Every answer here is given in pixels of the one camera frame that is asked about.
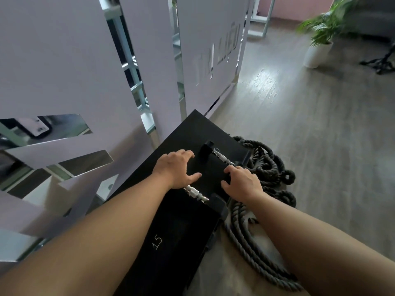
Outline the person's right hand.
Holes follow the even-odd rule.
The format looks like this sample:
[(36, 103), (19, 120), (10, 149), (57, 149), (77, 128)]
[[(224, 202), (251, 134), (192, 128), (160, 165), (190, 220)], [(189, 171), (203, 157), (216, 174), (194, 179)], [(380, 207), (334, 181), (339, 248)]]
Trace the person's right hand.
[(235, 186), (232, 199), (249, 204), (264, 194), (258, 177), (252, 174), (249, 169), (228, 165), (224, 169), (224, 173), (229, 174), (230, 184)]

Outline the person's left hand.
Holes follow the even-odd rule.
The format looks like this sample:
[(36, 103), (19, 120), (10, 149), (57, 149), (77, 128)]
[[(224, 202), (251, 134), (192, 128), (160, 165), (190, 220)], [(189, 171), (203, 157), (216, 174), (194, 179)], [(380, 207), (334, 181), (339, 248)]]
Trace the person's left hand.
[(195, 155), (191, 150), (180, 149), (158, 158), (152, 175), (161, 178), (169, 189), (186, 187), (187, 164)]

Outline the person's right forearm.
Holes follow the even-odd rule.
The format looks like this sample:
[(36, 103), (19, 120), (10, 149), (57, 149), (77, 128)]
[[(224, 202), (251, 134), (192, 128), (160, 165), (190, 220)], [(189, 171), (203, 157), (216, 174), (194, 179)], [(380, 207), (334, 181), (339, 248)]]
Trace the person's right forearm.
[(395, 262), (263, 192), (243, 202), (311, 296), (395, 296)]

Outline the person's left forearm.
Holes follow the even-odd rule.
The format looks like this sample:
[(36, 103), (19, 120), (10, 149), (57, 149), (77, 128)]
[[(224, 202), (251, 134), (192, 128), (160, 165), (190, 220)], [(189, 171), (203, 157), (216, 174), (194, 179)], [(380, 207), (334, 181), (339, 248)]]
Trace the person's left forearm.
[(170, 188), (168, 176), (154, 173), (117, 195), (8, 271), (0, 295), (112, 295)]

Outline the silver metal connector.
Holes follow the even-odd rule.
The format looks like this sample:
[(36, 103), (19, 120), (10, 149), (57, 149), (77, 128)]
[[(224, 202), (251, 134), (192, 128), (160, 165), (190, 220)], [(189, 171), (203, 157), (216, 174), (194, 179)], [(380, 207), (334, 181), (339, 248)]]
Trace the silver metal connector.
[(232, 162), (230, 159), (228, 159), (225, 155), (221, 154), (218, 148), (214, 148), (212, 150), (212, 153), (223, 163), (227, 164), (227, 165), (232, 165), (232, 166), (236, 166), (236, 164), (234, 162)]
[(209, 201), (209, 198), (202, 195), (202, 193), (200, 193), (197, 189), (195, 189), (194, 187), (192, 187), (190, 185), (187, 185), (183, 189), (188, 194), (188, 196), (190, 196), (191, 198), (197, 199), (203, 203), (206, 203)]

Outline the frosted glass panel with lettering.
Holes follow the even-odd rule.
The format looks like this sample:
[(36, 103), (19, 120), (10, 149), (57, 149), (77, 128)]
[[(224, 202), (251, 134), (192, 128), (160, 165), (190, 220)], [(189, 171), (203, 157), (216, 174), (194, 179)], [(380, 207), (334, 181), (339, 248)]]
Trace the frosted glass panel with lettering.
[(237, 84), (254, 0), (168, 0), (181, 120), (209, 118)]

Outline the white plant pot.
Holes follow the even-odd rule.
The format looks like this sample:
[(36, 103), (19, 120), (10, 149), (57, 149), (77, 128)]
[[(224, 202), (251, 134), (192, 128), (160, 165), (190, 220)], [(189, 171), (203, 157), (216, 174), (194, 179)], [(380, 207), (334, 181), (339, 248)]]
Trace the white plant pot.
[(328, 44), (311, 45), (305, 54), (303, 66), (309, 69), (320, 66), (326, 60), (332, 46), (331, 41)]

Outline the frosted glass partition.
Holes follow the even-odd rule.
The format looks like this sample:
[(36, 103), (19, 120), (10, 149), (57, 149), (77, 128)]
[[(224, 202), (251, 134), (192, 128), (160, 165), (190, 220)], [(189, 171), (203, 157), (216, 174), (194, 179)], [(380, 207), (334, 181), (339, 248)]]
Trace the frosted glass partition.
[(170, 0), (0, 0), (0, 276), (106, 200), (181, 123)]

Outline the green leafy plant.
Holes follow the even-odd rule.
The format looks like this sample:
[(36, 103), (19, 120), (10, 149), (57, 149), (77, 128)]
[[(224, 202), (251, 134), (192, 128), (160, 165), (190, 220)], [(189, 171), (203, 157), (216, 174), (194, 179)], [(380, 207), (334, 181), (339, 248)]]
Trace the green leafy plant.
[(311, 34), (310, 46), (329, 45), (333, 38), (345, 29), (344, 16), (358, 0), (334, 0), (329, 10), (301, 22), (296, 31)]

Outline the black floor stand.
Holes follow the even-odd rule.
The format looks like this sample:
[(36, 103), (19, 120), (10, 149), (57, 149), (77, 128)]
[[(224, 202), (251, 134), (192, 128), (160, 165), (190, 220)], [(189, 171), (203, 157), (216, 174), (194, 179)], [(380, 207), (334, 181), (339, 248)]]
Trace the black floor stand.
[(376, 74), (395, 72), (395, 66), (390, 61), (390, 57), (395, 52), (395, 42), (391, 43), (391, 47), (387, 54), (382, 58), (372, 59), (370, 61), (360, 61), (359, 64), (363, 66), (370, 66)]

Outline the grey sofa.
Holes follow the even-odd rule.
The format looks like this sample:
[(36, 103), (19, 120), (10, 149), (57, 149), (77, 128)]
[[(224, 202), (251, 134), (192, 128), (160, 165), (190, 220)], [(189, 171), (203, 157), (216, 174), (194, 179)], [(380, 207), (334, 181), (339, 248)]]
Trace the grey sofa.
[(360, 34), (395, 39), (395, 0), (356, 0), (344, 20)]

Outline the white metal table frame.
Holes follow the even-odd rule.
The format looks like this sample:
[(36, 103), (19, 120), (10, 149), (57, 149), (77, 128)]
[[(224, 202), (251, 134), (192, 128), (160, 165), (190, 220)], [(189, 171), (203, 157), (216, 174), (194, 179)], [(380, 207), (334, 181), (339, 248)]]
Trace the white metal table frame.
[(264, 24), (264, 29), (262, 32), (254, 31), (254, 30), (248, 31), (248, 36), (254, 37), (254, 38), (264, 38), (266, 36), (267, 31), (269, 29), (269, 22), (272, 17), (272, 12), (274, 9), (274, 4), (275, 4), (275, 0), (271, 0), (267, 16), (260, 16), (260, 15), (258, 15), (259, 2), (260, 2), (260, 0), (254, 0), (254, 4), (252, 7), (252, 13), (248, 14), (251, 22), (257, 22), (257, 23)]

